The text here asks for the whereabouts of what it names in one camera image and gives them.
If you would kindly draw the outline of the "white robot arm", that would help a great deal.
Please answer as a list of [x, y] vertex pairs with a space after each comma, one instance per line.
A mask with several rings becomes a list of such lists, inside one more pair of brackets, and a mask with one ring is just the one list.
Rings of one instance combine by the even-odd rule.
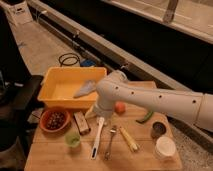
[[137, 87], [128, 84], [126, 75], [120, 70], [102, 78], [96, 84], [96, 92], [98, 97], [92, 105], [92, 111], [99, 117], [110, 118], [115, 103], [120, 101], [213, 132], [212, 94]]

